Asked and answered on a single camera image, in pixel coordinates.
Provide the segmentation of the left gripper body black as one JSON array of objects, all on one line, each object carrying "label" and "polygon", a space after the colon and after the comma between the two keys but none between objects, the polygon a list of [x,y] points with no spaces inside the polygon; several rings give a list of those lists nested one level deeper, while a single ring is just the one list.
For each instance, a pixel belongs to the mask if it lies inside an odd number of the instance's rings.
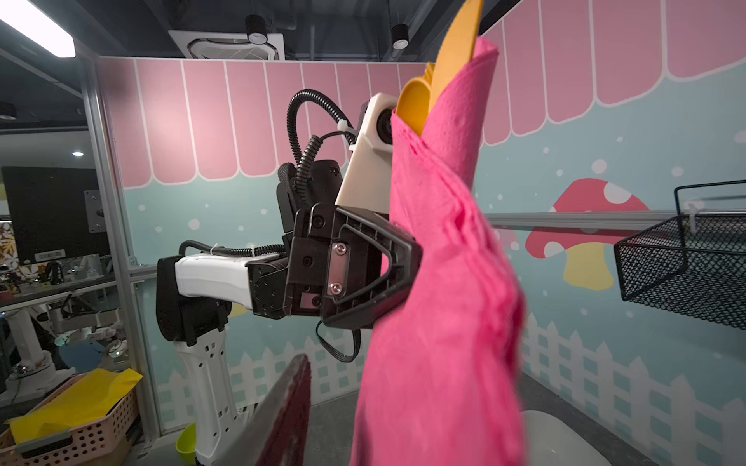
[{"label": "left gripper body black", "polygon": [[349,211],[328,203],[295,211],[279,256],[247,264],[254,315],[272,320],[349,320],[349,311],[332,295],[329,281],[332,238]]}]

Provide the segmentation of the white plastic tub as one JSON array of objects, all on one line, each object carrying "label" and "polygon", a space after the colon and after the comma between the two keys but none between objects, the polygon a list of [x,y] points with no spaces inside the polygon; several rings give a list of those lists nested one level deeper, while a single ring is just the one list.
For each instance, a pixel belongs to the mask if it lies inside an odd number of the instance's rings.
[{"label": "white plastic tub", "polygon": [[526,465],[610,466],[611,463],[565,423],[540,411],[523,411]]}]

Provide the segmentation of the orange plastic knife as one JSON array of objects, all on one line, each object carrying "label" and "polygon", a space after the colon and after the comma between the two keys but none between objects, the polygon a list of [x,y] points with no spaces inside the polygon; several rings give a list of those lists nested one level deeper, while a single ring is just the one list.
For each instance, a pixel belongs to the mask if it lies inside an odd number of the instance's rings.
[{"label": "orange plastic knife", "polygon": [[449,27],[432,73],[430,111],[449,83],[472,60],[483,5],[483,0],[467,0]]}]

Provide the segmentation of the lime green bowl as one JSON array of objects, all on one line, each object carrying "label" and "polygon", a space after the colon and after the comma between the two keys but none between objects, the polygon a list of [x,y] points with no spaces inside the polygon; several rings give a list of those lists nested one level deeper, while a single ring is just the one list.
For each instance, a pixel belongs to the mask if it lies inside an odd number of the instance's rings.
[{"label": "lime green bowl", "polygon": [[196,424],[191,423],[187,426],[180,434],[179,438],[175,443],[175,449],[183,460],[184,464],[188,466],[196,466]]}]

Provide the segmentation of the pink paper napkin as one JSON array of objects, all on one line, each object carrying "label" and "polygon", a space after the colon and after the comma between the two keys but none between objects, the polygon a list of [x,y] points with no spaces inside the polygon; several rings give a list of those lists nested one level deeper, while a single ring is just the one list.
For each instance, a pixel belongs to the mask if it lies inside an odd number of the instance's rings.
[{"label": "pink paper napkin", "polygon": [[524,293],[472,196],[498,50],[478,39],[422,132],[392,118],[390,220],[422,246],[411,292],[375,323],[355,465],[521,465]]}]

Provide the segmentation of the black mesh wall basket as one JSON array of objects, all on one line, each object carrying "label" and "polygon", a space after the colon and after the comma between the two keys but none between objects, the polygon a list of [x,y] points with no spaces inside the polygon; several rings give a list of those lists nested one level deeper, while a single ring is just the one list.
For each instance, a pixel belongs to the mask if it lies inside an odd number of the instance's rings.
[{"label": "black mesh wall basket", "polygon": [[675,215],[614,246],[621,298],[744,330],[745,182],[685,184]]}]

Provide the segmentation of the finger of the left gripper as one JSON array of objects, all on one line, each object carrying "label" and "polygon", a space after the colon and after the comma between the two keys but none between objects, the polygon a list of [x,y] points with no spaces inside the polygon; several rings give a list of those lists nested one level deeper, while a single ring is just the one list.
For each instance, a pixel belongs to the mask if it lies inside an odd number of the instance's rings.
[{"label": "finger of the left gripper", "polygon": [[322,321],[342,329],[373,327],[406,301],[422,257],[416,240],[381,215],[335,208]]}]

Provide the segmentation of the pink perforated crate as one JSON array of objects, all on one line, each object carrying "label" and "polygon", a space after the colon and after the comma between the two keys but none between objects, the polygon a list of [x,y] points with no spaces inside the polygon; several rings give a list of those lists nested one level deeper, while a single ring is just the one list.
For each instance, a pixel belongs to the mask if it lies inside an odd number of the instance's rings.
[{"label": "pink perforated crate", "polygon": [[[64,383],[30,412],[54,400],[85,375]],[[120,465],[133,439],[142,431],[135,388],[100,421],[42,439],[17,444],[10,421],[8,424],[9,427],[1,434],[3,465],[86,465],[95,461],[103,465]]]}]

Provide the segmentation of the black computer monitor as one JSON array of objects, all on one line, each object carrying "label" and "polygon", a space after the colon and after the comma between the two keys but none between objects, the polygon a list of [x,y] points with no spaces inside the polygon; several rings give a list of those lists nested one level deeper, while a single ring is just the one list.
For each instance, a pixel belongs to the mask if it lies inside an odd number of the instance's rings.
[{"label": "black computer monitor", "polygon": [[95,170],[5,166],[2,177],[20,264],[110,254]]}]

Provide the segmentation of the yellow sheet in crate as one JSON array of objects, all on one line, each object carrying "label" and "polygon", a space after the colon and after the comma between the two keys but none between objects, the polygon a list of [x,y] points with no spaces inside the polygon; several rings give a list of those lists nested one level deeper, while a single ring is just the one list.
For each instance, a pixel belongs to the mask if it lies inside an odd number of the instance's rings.
[{"label": "yellow sheet in crate", "polygon": [[95,369],[34,412],[10,420],[12,435],[22,444],[100,421],[143,379],[132,370]]}]

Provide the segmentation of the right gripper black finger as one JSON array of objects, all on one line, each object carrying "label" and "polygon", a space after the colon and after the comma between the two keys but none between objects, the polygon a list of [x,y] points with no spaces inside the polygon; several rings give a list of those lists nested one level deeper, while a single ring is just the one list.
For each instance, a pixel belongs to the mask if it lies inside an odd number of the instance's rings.
[{"label": "right gripper black finger", "polygon": [[306,355],[297,355],[216,463],[301,466],[310,407],[311,366]]}]

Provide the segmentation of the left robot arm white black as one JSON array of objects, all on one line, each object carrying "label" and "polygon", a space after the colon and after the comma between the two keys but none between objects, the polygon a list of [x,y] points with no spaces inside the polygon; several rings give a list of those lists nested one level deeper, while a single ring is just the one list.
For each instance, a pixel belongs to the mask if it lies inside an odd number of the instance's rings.
[{"label": "left robot arm white black", "polygon": [[361,333],[402,305],[423,251],[390,222],[393,96],[374,95],[349,118],[324,93],[293,95],[293,160],[278,171],[278,245],[232,249],[184,242],[157,264],[157,323],[188,371],[199,465],[299,465],[311,403],[311,366],[297,355],[250,415],[239,412],[225,358],[234,306],[281,320]]}]

